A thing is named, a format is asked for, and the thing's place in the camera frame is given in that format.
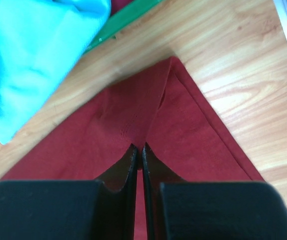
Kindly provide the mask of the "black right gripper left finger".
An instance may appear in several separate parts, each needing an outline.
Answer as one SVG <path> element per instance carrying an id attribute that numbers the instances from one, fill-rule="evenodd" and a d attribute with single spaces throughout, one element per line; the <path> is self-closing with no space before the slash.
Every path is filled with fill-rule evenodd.
<path id="1" fill-rule="evenodd" d="M 0 240 L 131 240 L 137 148 L 93 180 L 0 182 Z"/>

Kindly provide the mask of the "dark red t shirt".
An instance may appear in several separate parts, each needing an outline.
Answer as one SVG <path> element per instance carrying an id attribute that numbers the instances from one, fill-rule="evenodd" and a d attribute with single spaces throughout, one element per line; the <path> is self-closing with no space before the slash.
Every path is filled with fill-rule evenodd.
<path id="1" fill-rule="evenodd" d="M 171 57 L 103 90 L 58 125 L 4 178 L 88 180 L 130 144 L 185 180 L 263 178 L 179 59 Z"/>

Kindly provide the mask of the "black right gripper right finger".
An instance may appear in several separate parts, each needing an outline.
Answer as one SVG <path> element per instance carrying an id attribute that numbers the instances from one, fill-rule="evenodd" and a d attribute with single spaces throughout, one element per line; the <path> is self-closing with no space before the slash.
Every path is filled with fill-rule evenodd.
<path id="1" fill-rule="evenodd" d="M 189 182 L 142 151 L 150 240 L 287 240 L 287 208 L 259 181 Z"/>

